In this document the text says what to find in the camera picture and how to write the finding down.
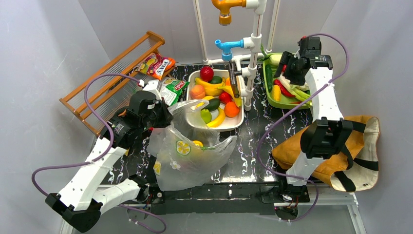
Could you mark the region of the yellow corn cob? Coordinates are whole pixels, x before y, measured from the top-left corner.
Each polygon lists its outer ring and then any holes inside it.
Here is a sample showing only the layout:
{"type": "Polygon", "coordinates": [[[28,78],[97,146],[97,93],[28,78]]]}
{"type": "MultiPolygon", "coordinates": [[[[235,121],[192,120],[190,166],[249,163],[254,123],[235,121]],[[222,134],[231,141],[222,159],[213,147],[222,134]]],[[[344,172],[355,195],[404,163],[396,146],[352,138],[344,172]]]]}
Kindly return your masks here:
{"type": "Polygon", "coordinates": [[[273,85],[272,90],[271,90],[272,99],[276,102],[280,102],[281,96],[282,96],[282,93],[281,93],[280,87],[278,85],[273,85]]]}

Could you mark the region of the clear lemon print plastic bag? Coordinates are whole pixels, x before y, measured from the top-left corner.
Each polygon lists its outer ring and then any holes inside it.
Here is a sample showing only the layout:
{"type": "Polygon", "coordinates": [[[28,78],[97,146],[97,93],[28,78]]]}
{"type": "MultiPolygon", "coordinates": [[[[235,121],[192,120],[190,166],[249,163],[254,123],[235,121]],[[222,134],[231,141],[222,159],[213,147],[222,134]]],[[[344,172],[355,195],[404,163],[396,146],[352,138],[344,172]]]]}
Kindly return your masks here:
{"type": "Polygon", "coordinates": [[[220,133],[204,123],[200,111],[208,104],[207,100],[179,102],[168,108],[171,124],[153,129],[147,152],[156,158],[153,170],[161,191],[201,186],[227,164],[237,136],[220,140],[220,133]],[[194,140],[204,146],[196,146],[194,140]]]}

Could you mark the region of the yellow lemon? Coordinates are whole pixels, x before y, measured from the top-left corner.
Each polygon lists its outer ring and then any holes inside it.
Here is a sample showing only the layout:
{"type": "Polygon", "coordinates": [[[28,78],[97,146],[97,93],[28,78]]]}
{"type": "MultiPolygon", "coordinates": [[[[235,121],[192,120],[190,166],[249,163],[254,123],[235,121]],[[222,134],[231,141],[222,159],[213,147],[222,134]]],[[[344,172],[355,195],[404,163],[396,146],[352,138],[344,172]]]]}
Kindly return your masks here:
{"type": "Polygon", "coordinates": [[[199,147],[203,147],[204,145],[203,145],[203,143],[202,142],[200,142],[200,141],[198,141],[198,140],[194,140],[194,141],[192,141],[196,146],[199,146],[199,147]]]}

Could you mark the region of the green pear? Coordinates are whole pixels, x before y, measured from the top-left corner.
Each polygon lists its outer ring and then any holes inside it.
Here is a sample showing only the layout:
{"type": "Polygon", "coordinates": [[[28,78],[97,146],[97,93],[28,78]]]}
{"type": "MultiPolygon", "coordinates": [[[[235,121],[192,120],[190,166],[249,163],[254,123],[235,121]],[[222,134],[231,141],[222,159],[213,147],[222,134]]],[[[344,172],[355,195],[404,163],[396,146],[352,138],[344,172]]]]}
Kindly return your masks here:
{"type": "Polygon", "coordinates": [[[200,111],[200,115],[205,124],[208,124],[212,121],[212,114],[208,109],[202,109],[200,111]]]}

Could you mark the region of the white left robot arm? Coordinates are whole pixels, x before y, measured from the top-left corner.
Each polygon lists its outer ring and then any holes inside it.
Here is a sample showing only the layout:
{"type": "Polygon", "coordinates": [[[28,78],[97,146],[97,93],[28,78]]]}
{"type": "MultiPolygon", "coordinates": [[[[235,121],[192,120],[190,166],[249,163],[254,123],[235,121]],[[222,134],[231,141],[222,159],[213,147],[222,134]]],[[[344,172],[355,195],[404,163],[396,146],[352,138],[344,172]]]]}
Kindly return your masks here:
{"type": "Polygon", "coordinates": [[[101,191],[98,187],[129,149],[143,144],[145,132],[171,123],[173,117],[161,97],[160,86],[160,82],[152,80],[133,94],[129,104],[117,110],[107,122],[108,127],[100,132],[86,165],[63,189],[46,197],[46,204],[77,231],[89,231],[102,214],[125,201],[149,202],[150,185],[139,175],[101,191]]]}

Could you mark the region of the red chili pepper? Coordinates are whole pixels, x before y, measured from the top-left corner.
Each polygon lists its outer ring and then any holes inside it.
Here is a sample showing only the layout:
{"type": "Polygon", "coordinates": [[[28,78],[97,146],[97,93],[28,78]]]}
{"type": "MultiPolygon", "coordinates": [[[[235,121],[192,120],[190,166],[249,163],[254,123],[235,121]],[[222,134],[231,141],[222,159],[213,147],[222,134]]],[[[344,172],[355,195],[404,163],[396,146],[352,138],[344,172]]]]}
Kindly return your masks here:
{"type": "Polygon", "coordinates": [[[284,96],[286,96],[286,97],[291,97],[291,98],[294,98],[294,97],[295,97],[295,95],[293,95],[292,93],[290,93],[290,92],[284,87],[284,85],[281,83],[280,80],[275,79],[275,80],[274,80],[274,85],[278,85],[278,86],[280,87],[281,93],[282,93],[284,96]]]}

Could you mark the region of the green chips bag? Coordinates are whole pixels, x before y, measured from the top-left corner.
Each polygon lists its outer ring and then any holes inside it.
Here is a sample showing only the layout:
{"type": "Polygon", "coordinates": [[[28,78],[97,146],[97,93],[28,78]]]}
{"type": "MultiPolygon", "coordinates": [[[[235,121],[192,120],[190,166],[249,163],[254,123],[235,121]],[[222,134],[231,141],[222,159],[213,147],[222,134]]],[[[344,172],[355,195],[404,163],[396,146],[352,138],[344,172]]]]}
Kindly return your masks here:
{"type": "Polygon", "coordinates": [[[189,82],[175,78],[165,78],[161,81],[160,95],[166,105],[172,106],[179,101],[179,98],[189,82]]]}

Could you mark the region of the orange yox snack bag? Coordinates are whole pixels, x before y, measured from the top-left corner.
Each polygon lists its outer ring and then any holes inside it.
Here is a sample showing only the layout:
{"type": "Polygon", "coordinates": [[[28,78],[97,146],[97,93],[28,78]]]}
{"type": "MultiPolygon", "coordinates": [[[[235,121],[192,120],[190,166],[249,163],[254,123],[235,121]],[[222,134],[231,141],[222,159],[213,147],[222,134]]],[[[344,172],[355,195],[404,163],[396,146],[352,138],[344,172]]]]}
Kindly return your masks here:
{"type": "Polygon", "coordinates": [[[155,79],[162,80],[166,71],[173,68],[176,61],[170,57],[164,57],[158,53],[150,53],[140,64],[135,67],[135,70],[151,76],[155,79]]]}

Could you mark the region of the yellow banana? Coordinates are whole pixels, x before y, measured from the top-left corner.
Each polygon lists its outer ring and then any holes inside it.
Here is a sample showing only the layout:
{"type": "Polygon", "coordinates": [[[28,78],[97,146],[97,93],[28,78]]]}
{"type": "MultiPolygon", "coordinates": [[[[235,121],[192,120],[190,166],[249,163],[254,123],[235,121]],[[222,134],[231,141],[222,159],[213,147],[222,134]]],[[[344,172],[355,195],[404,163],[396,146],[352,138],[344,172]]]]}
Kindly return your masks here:
{"type": "Polygon", "coordinates": [[[206,96],[219,96],[223,92],[221,87],[224,86],[224,82],[211,84],[203,81],[201,78],[195,78],[195,83],[204,87],[206,96]]]}

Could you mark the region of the green avocado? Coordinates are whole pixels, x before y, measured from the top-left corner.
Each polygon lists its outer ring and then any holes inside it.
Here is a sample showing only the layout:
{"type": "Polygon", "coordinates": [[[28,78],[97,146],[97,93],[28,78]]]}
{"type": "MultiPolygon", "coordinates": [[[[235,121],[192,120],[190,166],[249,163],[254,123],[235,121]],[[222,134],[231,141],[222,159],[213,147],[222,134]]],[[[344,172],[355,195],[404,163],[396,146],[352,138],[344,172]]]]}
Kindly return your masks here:
{"type": "Polygon", "coordinates": [[[209,110],[210,112],[217,110],[221,105],[221,101],[218,98],[213,98],[209,100],[209,104],[203,109],[209,110]]]}

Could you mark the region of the orange fruit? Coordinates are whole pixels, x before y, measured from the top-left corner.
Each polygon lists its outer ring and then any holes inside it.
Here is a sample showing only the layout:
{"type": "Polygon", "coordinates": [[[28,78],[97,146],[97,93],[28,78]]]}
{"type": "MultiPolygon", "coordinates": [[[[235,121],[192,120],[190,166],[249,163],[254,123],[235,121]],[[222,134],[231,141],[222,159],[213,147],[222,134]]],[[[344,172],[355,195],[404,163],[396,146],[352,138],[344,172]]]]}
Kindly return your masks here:
{"type": "Polygon", "coordinates": [[[235,117],[239,112],[240,108],[233,101],[228,102],[224,107],[224,113],[227,117],[235,117]]]}

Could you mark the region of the orange tap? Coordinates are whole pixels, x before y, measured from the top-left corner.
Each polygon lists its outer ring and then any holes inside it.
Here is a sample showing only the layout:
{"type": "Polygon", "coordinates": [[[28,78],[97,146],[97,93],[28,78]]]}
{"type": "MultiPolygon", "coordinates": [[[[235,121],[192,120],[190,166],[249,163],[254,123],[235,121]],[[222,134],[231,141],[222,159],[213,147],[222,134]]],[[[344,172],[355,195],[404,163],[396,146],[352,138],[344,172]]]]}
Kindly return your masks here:
{"type": "Polygon", "coordinates": [[[219,24],[222,26],[231,24],[232,16],[230,9],[232,7],[246,7],[246,0],[212,0],[211,2],[220,11],[219,24]]]}

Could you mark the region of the orange canvas tote bag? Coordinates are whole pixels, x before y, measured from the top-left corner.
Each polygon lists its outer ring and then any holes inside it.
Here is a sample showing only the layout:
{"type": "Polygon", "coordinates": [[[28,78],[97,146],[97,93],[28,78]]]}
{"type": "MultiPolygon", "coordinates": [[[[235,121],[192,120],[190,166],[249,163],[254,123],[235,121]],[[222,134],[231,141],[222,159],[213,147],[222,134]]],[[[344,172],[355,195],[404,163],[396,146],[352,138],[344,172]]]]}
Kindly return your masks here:
{"type": "Polygon", "coordinates": [[[357,192],[371,189],[378,181],[377,140],[379,119],[374,116],[347,116],[353,131],[345,149],[320,164],[312,177],[337,191],[357,192]]]}

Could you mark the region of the white pvc pipe frame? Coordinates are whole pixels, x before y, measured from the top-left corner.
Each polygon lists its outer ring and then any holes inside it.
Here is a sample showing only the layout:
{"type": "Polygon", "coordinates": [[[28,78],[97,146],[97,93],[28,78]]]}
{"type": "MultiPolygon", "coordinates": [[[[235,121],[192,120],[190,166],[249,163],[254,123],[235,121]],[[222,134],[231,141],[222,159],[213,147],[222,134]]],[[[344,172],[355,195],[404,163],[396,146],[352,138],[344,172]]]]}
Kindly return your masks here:
{"type": "MultiPolygon", "coordinates": [[[[244,109],[246,111],[251,110],[252,97],[254,91],[254,79],[258,72],[258,59],[264,57],[264,53],[270,53],[272,51],[273,37],[275,35],[276,20],[279,11],[280,2],[276,0],[274,2],[274,9],[272,15],[271,30],[268,38],[267,48],[262,51],[262,24],[263,15],[266,10],[265,0],[247,0],[245,9],[251,9],[254,13],[252,34],[249,37],[242,38],[244,40],[244,47],[232,48],[232,60],[235,63],[238,70],[242,71],[242,75],[237,76],[238,88],[240,91],[240,97],[244,100],[244,109]]],[[[199,39],[202,49],[202,62],[204,65],[212,65],[216,63],[229,63],[229,61],[223,61],[220,59],[210,60],[207,57],[206,40],[204,36],[203,24],[201,19],[201,9],[198,0],[193,1],[193,7],[196,16],[196,22],[198,26],[199,39]]]]}

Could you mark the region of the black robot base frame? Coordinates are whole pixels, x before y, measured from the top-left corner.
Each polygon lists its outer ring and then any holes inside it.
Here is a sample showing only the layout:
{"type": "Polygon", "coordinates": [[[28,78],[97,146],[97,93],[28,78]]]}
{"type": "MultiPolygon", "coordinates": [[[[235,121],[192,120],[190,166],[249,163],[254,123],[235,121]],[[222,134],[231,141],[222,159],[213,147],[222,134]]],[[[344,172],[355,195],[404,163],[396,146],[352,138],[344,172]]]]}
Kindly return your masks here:
{"type": "Polygon", "coordinates": [[[283,181],[207,183],[179,191],[149,188],[150,201],[136,204],[155,215],[256,213],[273,215],[282,206],[296,208],[310,203],[309,192],[293,193],[283,181]]]}

